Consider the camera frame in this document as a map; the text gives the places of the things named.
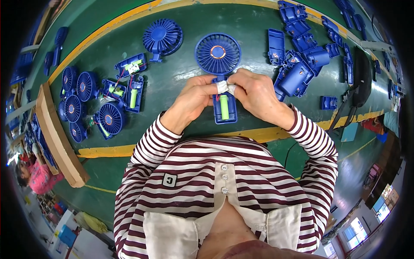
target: clear button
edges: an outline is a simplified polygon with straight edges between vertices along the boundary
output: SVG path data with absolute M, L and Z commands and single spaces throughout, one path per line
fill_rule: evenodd
M 228 193 L 229 193 L 229 189 L 227 189 L 226 187 L 223 187 L 223 188 L 221 189 L 221 193 L 222 193 L 222 194 L 228 194 Z

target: striped shirt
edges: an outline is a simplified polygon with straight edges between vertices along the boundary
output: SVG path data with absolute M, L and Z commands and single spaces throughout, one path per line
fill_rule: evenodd
M 295 122 L 288 133 L 310 158 L 299 182 L 267 148 L 252 139 L 204 138 L 177 143 L 181 136 L 164 128 L 159 116 L 135 147 L 116 193 L 114 235 L 118 257 L 148 258 L 145 212 L 190 220 L 213 213 L 217 163 L 234 165 L 240 207 L 270 213 L 301 205 L 296 251 L 315 251 L 327 224 L 338 175 L 338 153 L 323 129 L 295 107 L 292 109 Z M 163 184 L 166 175 L 177 176 L 173 186 Z M 265 232 L 253 232 L 267 242 Z

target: hand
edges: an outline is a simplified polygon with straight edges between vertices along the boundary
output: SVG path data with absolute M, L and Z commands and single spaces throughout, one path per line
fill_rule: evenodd
M 295 114 L 285 103 L 279 102 L 276 98 L 270 77 L 239 68 L 227 82 L 237 85 L 234 97 L 251 114 L 285 130 L 292 128 Z
M 213 105 L 212 94 L 217 94 L 217 86 L 211 80 L 215 77 L 200 75 L 189 78 L 173 105 L 161 117 L 161 124 L 169 131 L 181 134 L 207 105 Z

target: person's neck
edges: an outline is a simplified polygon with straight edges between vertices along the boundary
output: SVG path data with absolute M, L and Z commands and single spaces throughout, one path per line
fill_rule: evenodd
M 257 239 L 242 216 L 226 199 L 198 251 L 197 259 L 213 258 L 225 248 Z

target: black cable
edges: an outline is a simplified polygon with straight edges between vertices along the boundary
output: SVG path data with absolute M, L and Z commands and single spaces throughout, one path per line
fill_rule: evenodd
M 286 162 L 287 162 L 287 157 L 289 156 L 289 152 L 290 152 L 290 150 L 297 144 L 298 142 L 297 141 L 295 141 L 295 143 L 289 148 L 289 150 L 287 151 L 287 154 L 286 154 L 286 159 L 285 159 L 285 164 L 284 164 L 284 168 L 286 168 Z
M 375 36 L 376 36 L 376 37 L 377 37 L 380 41 L 382 41 L 383 43 L 389 44 L 388 42 L 385 42 L 385 41 L 383 41 L 380 37 L 378 37 L 377 33 L 375 32 L 375 29 L 374 29 L 374 16 L 375 16 L 375 14 L 372 14 L 372 17 L 371 17 L 371 26 L 372 26 L 372 30 L 374 31 Z

